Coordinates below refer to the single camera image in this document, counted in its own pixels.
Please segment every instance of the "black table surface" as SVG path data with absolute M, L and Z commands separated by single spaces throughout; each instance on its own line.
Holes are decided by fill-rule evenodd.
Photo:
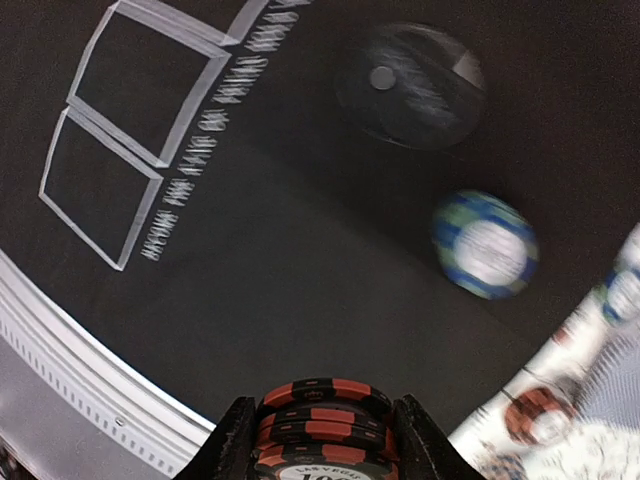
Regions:
M 213 22 L 217 14 L 204 3 L 178 2 Z M 242 3 L 221 1 L 220 23 Z M 214 422 L 236 396 L 336 376 L 390 396 L 412 392 L 450 431 L 607 273 L 637 221 L 634 2 L 315 0 L 296 10 L 300 19 L 243 103 L 227 107 L 226 130 L 193 179 L 188 205 L 174 210 L 179 221 L 160 260 L 141 251 L 154 213 L 173 208 L 161 204 L 162 194 L 118 272 L 38 198 L 76 67 L 109 5 L 0 7 L 0 248 L 107 347 Z M 396 20 L 440 26 L 481 59 L 487 110 L 462 144 L 412 151 L 344 118 L 333 91 L 341 51 L 362 29 Z M 139 47 L 149 58 L 159 52 L 154 41 Z M 161 71 L 152 78 L 126 64 L 125 55 L 119 70 L 121 45 L 110 50 L 105 42 L 95 55 L 111 73 L 140 68 L 133 77 L 165 88 L 166 98 L 193 83 L 192 69 L 179 62 L 166 82 Z M 110 78 L 95 88 L 108 91 Z M 139 93 L 118 95 L 134 106 Z M 148 104 L 150 117 L 156 107 Z M 155 145 L 152 123 L 136 128 Z M 80 205 L 90 195 L 82 192 L 107 182 L 102 210 L 87 221 L 116 232 L 112 213 L 138 195 L 129 190 L 137 185 L 110 177 L 120 174 L 113 159 L 90 149 L 79 155 L 97 161 L 100 174 L 69 167 L 57 194 Z M 159 170 L 161 192 L 180 176 L 177 168 Z M 439 270 L 431 216 L 443 195 L 461 188 L 502 197 L 534 226 L 541 263 L 520 295 L 483 301 Z

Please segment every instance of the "white chip center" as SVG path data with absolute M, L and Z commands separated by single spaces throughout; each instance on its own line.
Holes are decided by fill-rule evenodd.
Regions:
M 280 480 L 373 480 L 362 472 L 330 465 L 298 465 L 280 471 Z
M 622 272 L 611 284 L 607 300 L 623 320 L 640 317 L 640 278 L 633 272 Z
M 462 270 L 492 286 L 510 285 L 527 265 L 527 247 L 504 227 L 487 220 L 473 222 L 454 245 L 456 262 Z
M 571 429 L 571 418 L 560 410 L 546 412 L 535 419 L 531 435 L 541 445 L 548 445 L 563 438 Z

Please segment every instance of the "red and black poker chip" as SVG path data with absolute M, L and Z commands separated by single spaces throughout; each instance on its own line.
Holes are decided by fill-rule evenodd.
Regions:
M 274 425 L 258 433 L 255 447 L 268 450 L 275 445 L 312 444 L 315 442 L 344 445 L 377 452 L 391 461 L 398 460 L 398 452 L 391 430 L 380 434 L 348 423 L 332 421 L 290 422 Z
M 387 434 L 386 425 L 369 415 L 339 410 L 337 408 L 314 407 L 292 408 L 290 410 L 284 410 L 282 412 L 269 415 L 260 422 L 258 430 L 264 430 L 267 427 L 283 423 L 310 421 L 346 423 L 376 432 L 380 435 Z
M 395 463 L 376 452 L 323 443 L 274 446 L 260 454 L 255 470 L 265 480 L 398 480 Z
M 269 392 L 258 406 L 262 419 L 287 407 L 307 402 L 339 400 L 353 403 L 377 420 L 388 419 L 391 401 L 381 391 L 364 383 L 335 378 L 313 378 L 284 385 Z

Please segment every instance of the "black poker chip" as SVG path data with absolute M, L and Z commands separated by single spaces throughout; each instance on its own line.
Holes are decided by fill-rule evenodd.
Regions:
M 283 385 L 269 392 L 258 406 L 262 419 L 300 403 L 339 400 L 353 403 L 377 420 L 388 419 L 392 405 L 389 398 L 370 385 L 337 378 L 313 378 Z
M 268 450 L 278 444 L 333 443 L 378 452 L 385 458 L 398 461 L 398 452 L 391 430 L 384 434 L 366 428 L 330 421 L 282 423 L 267 427 L 258 433 L 255 447 Z
M 261 480 L 398 480 L 396 464 L 376 452 L 322 443 L 277 445 L 254 468 Z
M 284 410 L 274 413 L 273 415 L 269 415 L 260 422 L 258 430 L 261 431 L 267 427 L 283 423 L 310 421 L 345 423 L 376 432 L 380 435 L 386 435 L 388 430 L 384 423 L 379 422 L 366 414 L 353 413 L 339 408 L 314 407 L 292 408 L 290 410 Z

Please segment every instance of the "gray surface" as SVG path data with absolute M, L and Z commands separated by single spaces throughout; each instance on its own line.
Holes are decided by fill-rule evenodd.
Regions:
M 0 340 L 0 437 L 39 480 L 166 479 L 82 418 Z

